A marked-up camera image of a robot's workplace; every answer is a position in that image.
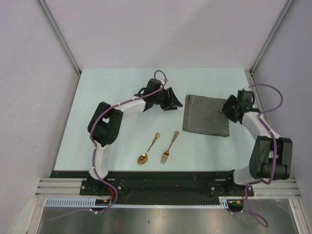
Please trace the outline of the gold fork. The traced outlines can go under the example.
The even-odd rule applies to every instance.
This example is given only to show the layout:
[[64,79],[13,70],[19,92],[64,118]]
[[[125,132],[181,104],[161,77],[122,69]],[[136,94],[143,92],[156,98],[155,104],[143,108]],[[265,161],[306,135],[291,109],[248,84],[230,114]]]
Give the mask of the gold fork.
[[179,131],[175,131],[174,132],[174,136],[173,136],[173,138],[172,138],[172,141],[171,141],[171,144],[170,144],[170,146],[169,146],[169,148],[163,153],[163,155],[162,155],[162,158],[161,158],[161,161],[160,161],[160,163],[161,164],[165,164],[166,163],[166,161],[167,161],[167,159],[168,159],[168,157],[169,157],[169,155],[170,155],[170,149],[171,149],[171,147],[172,147],[172,145],[173,145],[173,143],[174,143],[174,141],[176,140],[176,138],[179,136]]

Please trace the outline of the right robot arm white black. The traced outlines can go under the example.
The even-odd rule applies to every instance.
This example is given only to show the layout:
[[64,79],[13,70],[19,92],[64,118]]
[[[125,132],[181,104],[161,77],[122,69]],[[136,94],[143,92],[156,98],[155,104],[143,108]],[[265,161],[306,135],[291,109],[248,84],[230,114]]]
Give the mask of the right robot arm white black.
[[233,171],[233,179],[226,181],[225,191],[237,195],[243,186],[257,183],[271,184],[287,180],[291,173],[293,142],[276,133],[255,106],[254,92],[244,88],[231,95],[221,107],[221,113],[233,123],[239,122],[254,139],[249,165]]

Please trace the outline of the grey cloth napkin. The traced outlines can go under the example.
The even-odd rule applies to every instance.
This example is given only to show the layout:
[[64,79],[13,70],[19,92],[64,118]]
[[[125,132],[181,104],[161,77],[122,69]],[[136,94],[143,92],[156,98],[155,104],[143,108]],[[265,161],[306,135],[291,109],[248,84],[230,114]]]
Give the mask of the grey cloth napkin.
[[187,95],[182,130],[195,134],[229,137],[229,121],[220,112],[222,98]]

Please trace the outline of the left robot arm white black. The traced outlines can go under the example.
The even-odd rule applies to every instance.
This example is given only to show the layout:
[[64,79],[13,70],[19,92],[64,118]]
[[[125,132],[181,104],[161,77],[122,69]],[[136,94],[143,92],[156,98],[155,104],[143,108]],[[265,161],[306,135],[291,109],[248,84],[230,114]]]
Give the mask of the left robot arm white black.
[[108,175],[107,161],[110,145],[118,137],[122,121],[134,114],[142,113],[159,105],[162,110],[176,110],[182,107],[171,87],[166,87],[166,80],[152,78],[146,87],[139,90],[129,100],[110,105],[101,102],[95,110],[88,125],[90,140],[94,145],[92,166],[89,170],[90,177],[94,180],[91,183],[91,190],[97,195],[104,194],[108,187],[113,185],[104,179]]

